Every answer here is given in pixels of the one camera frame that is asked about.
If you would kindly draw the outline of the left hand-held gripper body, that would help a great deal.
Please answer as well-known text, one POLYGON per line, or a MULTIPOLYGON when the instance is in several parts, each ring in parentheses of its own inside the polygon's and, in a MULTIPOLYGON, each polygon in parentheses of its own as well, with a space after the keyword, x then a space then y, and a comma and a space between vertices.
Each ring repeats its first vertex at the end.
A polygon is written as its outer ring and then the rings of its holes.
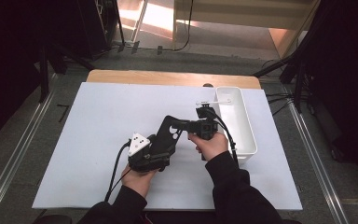
POLYGON ((136 172, 163 171, 170 165, 170 159, 163 160, 159 155, 151 153, 150 140, 139 133, 134 133, 128 152, 130 168, 136 172))

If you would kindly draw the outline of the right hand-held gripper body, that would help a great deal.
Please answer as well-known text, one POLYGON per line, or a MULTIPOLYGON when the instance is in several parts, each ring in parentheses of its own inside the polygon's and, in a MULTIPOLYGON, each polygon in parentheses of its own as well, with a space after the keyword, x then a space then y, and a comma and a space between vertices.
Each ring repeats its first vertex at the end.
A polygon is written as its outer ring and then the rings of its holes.
POLYGON ((227 131, 227 125, 220 118, 217 112, 211 107, 210 103, 201 102, 200 107, 196 109, 198 120, 191 120, 188 124, 189 132, 194 133, 201 139, 210 140, 221 127, 227 131))

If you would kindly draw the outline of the white plastic box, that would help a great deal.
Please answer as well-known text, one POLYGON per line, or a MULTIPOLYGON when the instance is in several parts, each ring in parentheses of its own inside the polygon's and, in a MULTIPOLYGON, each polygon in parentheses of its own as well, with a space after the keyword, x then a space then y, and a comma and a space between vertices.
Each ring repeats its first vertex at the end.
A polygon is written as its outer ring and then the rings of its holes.
POLYGON ((241 89, 237 87, 217 87, 215 89, 214 109, 227 125, 240 165, 245 164, 256 152, 252 126, 248 117, 241 89))

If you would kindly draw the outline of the person's right hand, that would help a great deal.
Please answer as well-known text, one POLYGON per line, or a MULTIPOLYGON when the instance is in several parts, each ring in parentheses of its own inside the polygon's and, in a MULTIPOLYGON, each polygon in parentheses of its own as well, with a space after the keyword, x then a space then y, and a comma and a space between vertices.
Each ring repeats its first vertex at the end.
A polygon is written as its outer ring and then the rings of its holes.
POLYGON ((193 133, 189 133, 187 137, 206 161, 228 151, 228 141, 222 133, 216 132, 210 140, 201 139, 193 133))

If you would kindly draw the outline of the person's left hand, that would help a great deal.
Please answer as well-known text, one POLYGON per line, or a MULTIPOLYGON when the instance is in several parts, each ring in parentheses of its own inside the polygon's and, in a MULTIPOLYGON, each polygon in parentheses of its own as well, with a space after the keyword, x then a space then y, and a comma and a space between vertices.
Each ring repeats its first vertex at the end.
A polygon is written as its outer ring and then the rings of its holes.
POLYGON ((151 181, 156 173, 157 170, 149 171, 147 173, 138 173, 133 171, 130 166, 127 165, 122 172, 121 182, 123 186, 136 191, 145 198, 150 189, 151 181))

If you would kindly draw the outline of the wooden table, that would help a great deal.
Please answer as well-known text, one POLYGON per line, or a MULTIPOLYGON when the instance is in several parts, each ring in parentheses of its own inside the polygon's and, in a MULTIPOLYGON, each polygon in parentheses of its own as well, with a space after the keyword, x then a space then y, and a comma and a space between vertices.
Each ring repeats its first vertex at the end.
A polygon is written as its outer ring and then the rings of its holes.
POLYGON ((213 87, 233 86, 241 89, 260 90, 260 82, 256 77, 212 75, 196 73, 175 73, 161 71, 138 70, 98 70, 89 72, 88 82, 197 86, 211 84, 213 87))

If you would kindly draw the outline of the white board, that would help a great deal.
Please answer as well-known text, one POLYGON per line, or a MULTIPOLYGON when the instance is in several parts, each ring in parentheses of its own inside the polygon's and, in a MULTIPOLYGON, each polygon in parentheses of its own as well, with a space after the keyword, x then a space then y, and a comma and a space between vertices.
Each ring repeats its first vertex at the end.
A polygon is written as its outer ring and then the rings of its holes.
MULTIPOLYGON (((128 161, 123 148, 134 133, 155 133, 167 115, 195 119, 201 102, 215 106, 205 87, 81 84, 33 207, 89 208, 104 199, 128 161)), ((302 207, 265 93, 241 89, 257 152, 241 165, 251 184, 279 210, 302 207)))

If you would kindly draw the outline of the person's lap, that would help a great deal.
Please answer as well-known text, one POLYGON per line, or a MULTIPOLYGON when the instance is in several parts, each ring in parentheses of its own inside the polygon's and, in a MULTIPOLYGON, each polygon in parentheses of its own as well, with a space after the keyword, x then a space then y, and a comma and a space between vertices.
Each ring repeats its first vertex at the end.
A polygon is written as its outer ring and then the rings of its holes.
POLYGON ((213 212, 147 211, 144 218, 150 224, 218 224, 213 212))

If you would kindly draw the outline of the black tripod stand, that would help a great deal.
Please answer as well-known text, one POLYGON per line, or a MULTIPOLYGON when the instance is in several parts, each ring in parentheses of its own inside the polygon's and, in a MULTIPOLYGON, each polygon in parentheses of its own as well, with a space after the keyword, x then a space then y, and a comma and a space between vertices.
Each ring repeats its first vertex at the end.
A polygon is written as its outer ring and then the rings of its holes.
POLYGON ((289 84, 293 79, 296 80, 295 92, 293 96, 293 103, 298 113, 301 113, 301 92, 303 81, 306 75, 306 64, 303 59, 304 52, 310 42, 308 37, 304 37, 298 48, 289 56, 273 63, 272 65, 262 68, 260 71, 255 72, 253 77, 262 77, 278 68, 285 66, 281 75, 280 82, 282 84, 289 84))

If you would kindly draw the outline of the white metal pole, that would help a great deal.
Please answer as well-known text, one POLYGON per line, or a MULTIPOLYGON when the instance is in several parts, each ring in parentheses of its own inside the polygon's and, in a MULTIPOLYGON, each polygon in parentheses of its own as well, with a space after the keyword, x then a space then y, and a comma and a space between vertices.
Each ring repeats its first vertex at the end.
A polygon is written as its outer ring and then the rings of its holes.
POLYGON ((135 0, 135 8, 133 10, 133 24, 131 27, 131 42, 135 42, 140 32, 145 17, 148 0, 135 0))

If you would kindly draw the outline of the light wooden cabinet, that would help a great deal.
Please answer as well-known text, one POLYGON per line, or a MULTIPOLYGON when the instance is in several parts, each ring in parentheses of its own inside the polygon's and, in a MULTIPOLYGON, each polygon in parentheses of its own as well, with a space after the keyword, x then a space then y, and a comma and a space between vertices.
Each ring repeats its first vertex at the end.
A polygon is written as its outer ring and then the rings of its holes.
POLYGON ((321 0, 173 0, 172 42, 178 20, 268 28, 281 59, 310 28, 321 0))

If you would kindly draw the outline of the black equipment rack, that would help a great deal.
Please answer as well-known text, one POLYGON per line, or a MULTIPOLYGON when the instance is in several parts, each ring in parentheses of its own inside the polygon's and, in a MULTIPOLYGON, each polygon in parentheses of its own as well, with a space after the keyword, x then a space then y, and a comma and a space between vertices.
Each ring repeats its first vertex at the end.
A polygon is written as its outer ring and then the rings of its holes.
POLYGON ((85 56, 95 59, 111 49, 117 29, 116 0, 76 0, 85 32, 85 56))

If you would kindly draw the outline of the black metal stand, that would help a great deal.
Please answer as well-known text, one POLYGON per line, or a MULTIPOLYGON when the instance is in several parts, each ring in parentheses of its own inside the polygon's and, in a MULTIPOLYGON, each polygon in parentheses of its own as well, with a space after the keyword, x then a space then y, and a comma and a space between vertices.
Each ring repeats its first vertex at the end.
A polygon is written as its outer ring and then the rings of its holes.
POLYGON ((40 99, 39 102, 43 103, 45 99, 48 97, 49 93, 49 84, 48 84, 48 57, 46 54, 46 48, 41 46, 39 51, 39 69, 41 75, 41 82, 40 82, 40 99))

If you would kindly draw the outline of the dark curtain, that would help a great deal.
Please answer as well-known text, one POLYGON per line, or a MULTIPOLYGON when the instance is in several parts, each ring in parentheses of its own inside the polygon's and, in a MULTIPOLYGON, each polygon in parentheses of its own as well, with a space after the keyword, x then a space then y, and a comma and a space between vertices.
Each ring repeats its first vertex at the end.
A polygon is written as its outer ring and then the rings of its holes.
POLYGON ((0 131, 40 85, 38 22, 32 0, 0 0, 0 131))
POLYGON ((305 53, 310 89, 338 128, 332 144, 358 165, 358 0, 321 0, 305 53))

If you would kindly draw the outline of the metal floor rail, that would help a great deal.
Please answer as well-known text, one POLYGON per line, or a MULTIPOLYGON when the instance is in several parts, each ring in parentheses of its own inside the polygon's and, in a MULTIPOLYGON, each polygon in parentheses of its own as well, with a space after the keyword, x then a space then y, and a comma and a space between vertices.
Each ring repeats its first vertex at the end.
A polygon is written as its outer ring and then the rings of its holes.
POLYGON ((351 224, 337 195, 334 184, 324 167, 324 163, 310 135, 303 115, 297 112, 293 103, 289 105, 289 108, 335 224, 351 224))
POLYGON ((0 203, 5 197, 8 187, 34 138, 34 134, 39 127, 41 120, 46 114, 46 111, 48 110, 53 95, 53 92, 49 93, 46 99, 37 105, 30 121, 28 122, 24 132, 21 135, 19 142, 15 146, 10 158, 8 159, 8 162, 6 163, 6 166, 0 174, 0 203))

